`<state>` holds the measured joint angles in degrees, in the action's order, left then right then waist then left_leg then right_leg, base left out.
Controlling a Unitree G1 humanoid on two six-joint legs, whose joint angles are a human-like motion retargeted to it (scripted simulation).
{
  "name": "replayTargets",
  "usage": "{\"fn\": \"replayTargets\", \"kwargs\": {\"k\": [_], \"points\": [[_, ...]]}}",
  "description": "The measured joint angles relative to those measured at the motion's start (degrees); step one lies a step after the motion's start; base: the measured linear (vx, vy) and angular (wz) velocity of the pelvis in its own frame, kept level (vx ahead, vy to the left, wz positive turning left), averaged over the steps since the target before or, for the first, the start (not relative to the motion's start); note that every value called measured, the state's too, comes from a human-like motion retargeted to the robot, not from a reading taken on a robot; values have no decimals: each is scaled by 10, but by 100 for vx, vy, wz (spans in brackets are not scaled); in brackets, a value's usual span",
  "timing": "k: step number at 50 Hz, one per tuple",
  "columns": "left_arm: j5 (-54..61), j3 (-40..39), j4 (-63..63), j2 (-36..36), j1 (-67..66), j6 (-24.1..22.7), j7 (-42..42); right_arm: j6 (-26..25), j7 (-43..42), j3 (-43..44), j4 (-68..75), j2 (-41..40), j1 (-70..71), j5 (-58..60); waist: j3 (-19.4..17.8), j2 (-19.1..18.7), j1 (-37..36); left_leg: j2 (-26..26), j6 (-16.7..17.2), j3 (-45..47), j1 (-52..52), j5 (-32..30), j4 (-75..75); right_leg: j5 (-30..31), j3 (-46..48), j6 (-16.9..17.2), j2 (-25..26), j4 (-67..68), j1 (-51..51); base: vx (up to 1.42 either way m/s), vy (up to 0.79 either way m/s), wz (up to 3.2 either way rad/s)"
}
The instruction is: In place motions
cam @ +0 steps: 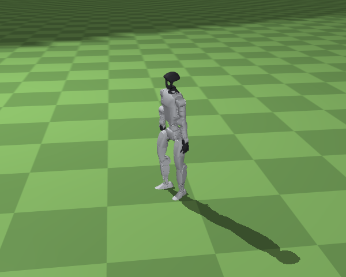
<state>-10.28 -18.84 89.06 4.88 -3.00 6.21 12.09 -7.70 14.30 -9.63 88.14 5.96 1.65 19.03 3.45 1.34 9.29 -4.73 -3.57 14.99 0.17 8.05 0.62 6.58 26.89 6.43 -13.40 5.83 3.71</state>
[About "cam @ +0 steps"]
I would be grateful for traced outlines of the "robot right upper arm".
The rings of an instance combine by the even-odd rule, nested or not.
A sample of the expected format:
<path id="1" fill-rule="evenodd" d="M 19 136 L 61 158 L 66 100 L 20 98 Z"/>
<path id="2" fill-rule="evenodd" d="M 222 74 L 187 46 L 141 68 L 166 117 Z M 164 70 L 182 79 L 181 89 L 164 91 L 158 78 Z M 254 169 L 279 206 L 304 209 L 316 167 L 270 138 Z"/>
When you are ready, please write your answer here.
<path id="1" fill-rule="evenodd" d="M 164 90 L 166 90 L 167 88 L 161 89 L 160 90 L 160 95 L 161 95 L 161 104 L 162 106 L 159 107 L 159 112 L 161 112 L 162 114 L 164 114 L 164 109 L 163 109 L 163 92 Z"/>

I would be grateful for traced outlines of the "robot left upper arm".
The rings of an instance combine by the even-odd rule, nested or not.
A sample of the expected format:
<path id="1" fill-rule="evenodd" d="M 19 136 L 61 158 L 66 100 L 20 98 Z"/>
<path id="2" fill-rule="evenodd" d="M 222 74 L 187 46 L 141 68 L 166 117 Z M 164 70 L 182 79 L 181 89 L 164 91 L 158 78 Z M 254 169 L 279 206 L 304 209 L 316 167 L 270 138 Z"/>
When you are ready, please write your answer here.
<path id="1" fill-rule="evenodd" d="M 186 101 L 181 96 L 175 98 L 176 106 L 178 107 L 178 113 L 180 118 L 177 120 L 177 124 L 182 126 L 182 121 L 186 120 Z"/>

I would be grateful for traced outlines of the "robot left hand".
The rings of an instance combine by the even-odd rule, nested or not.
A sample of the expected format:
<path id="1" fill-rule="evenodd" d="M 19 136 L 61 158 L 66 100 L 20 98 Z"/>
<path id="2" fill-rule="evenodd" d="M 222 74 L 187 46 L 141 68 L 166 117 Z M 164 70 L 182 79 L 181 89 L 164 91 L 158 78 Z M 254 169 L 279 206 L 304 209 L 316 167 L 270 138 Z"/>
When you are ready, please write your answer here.
<path id="1" fill-rule="evenodd" d="M 189 143 L 189 142 L 188 142 L 188 143 Z M 182 140 L 183 146 L 182 146 L 182 149 L 181 149 L 180 153 L 183 151 L 183 154 L 184 154 L 184 153 L 186 153 L 186 152 L 189 150 L 189 145 L 188 145 L 188 143 L 185 144 L 185 141 Z"/>

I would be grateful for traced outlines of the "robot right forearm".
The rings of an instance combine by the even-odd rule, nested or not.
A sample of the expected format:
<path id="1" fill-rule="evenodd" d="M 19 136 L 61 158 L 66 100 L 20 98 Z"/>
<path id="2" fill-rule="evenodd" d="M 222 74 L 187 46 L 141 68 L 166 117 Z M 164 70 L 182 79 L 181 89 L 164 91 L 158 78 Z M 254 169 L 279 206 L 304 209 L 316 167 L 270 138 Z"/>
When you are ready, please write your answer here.
<path id="1" fill-rule="evenodd" d="M 159 119 L 159 124 L 165 128 L 166 127 L 166 119 L 165 119 L 165 116 L 164 114 L 162 114 L 161 112 L 159 112 L 159 116 L 160 116 L 160 119 Z M 159 125 L 159 127 L 160 127 Z"/>

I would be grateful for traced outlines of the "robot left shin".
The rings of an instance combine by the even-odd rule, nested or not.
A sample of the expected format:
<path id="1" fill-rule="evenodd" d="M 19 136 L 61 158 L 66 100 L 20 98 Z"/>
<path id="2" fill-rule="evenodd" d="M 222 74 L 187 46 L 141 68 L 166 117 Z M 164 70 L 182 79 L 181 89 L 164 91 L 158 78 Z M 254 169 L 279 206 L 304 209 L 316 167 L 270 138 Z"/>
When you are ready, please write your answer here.
<path id="1" fill-rule="evenodd" d="M 178 188 L 179 188 L 179 192 L 181 191 L 184 192 L 184 185 L 185 185 L 185 180 L 186 180 L 186 176 L 187 176 L 187 165 L 183 165 L 183 170 L 180 172 L 180 170 L 177 169 L 176 171 L 176 179 L 178 182 Z"/>

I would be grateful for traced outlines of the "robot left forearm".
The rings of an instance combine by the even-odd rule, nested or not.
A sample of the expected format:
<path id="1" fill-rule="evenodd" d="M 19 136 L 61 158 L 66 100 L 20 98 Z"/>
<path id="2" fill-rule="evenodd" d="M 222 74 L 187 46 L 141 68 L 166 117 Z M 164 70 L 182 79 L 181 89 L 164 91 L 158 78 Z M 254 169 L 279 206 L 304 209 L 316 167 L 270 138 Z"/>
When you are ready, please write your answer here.
<path id="1" fill-rule="evenodd" d="M 185 144 L 188 143 L 189 139 L 187 135 L 187 122 L 185 119 L 182 121 L 182 126 L 180 126 L 180 133 L 180 137 L 185 141 Z"/>

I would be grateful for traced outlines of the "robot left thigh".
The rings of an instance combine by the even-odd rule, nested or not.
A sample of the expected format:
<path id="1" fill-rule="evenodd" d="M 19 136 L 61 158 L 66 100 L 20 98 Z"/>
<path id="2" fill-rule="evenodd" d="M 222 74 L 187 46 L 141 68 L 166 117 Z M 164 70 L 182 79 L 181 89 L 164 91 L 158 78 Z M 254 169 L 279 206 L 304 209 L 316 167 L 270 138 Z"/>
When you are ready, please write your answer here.
<path id="1" fill-rule="evenodd" d="M 183 154 L 183 151 L 180 153 L 182 149 L 182 138 L 180 137 L 180 134 L 177 135 L 177 138 L 174 143 L 174 162 L 176 169 L 180 170 L 180 172 L 183 170 L 184 163 L 184 157 L 185 153 Z"/>

